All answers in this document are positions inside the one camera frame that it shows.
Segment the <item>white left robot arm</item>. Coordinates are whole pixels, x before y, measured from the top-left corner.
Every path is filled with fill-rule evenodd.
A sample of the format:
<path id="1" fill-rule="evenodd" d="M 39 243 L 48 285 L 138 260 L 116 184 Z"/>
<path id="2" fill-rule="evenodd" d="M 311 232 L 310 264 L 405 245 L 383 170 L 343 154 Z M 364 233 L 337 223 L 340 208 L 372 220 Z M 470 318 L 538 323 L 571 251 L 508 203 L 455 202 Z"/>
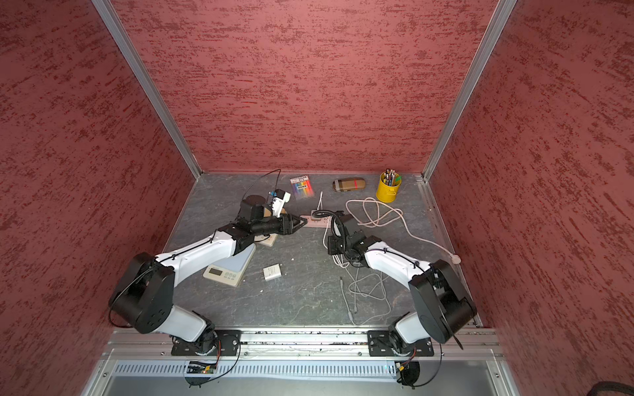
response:
<path id="1" fill-rule="evenodd" d="M 211 320 L 184 310 L 173 303 L 176 287 L 209 265 L 226 259 L 248 262 L 260 236 L 292 235 L 308 220 L 285 213 L 285 198 L 272 204 L 262 196 L 247 196 L 240 203 L 235 220 L 219 227 L 210 236 L 158 256 L 142 252 L 132 258 L 108 301 L 109 313 L 116 313 L 138 333 L 165 333 L 183 343 L 216 341 Z"/>

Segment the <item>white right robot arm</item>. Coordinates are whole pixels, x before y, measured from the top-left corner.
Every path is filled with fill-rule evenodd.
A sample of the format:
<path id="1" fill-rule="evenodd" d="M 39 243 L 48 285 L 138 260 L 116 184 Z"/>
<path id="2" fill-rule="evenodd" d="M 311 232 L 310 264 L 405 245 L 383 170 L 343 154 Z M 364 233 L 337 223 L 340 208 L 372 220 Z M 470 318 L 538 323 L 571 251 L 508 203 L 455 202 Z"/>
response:
<path id="1" fill-rule="evenodd" d="M 447 343 L 477 316 L 472 297 L 450 263 L 420 261 L 399 252 L 378 237 L 366 235 L 351 214 L 328 211 L 326 215 L 331 218 L 329 255 L 343 255 L 351 263 L 381 272 L 409 290 L 414 311 L 390 326 L 392 351 L 406 354 L 426 339 Z"/>

